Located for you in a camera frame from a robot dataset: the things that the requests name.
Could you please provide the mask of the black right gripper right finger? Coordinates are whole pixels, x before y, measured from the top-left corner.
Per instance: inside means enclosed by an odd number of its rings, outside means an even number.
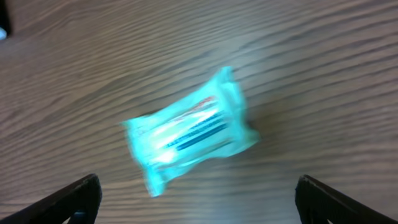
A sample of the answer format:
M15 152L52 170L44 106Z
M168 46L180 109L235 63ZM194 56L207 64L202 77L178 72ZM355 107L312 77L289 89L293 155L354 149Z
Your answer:
M303 224L397 224L309 175L298 180L295 204Z

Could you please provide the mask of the teal tissue pack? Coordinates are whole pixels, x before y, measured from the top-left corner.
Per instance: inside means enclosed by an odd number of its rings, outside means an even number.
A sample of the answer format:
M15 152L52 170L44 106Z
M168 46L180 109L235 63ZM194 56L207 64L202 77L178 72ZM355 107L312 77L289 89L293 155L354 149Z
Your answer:
M231 67L168 107L122 124L151 197L197 164L239 154L260 139L247 123L246 101Z

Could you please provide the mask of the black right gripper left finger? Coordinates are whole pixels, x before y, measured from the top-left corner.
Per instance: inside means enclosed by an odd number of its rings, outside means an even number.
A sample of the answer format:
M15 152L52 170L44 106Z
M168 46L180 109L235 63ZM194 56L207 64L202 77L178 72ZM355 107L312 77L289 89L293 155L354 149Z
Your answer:
M1 224L94 224L102 199L100 180L89 174L48 197L9 215Z

